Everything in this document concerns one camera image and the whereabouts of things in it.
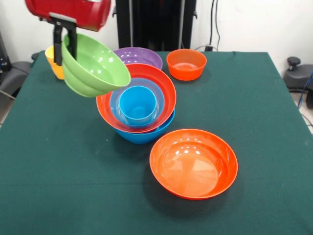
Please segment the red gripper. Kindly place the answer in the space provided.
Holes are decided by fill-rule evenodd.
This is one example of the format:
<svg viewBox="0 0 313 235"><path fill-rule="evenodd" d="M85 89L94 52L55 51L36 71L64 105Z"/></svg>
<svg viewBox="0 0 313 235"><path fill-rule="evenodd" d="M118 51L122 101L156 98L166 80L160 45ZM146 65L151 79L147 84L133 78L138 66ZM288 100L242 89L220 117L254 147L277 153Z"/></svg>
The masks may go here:
<svg viewBox="0 0 313 235"><path fill-rule="evenodd" d="M54 62L62 65L62 22L75 25L67 29L68 50L77 58L76 27L99 31L107 22L110 13L110 0L26 0L26 7L31 14L41 20L55 24L53 30Z"/></svg>

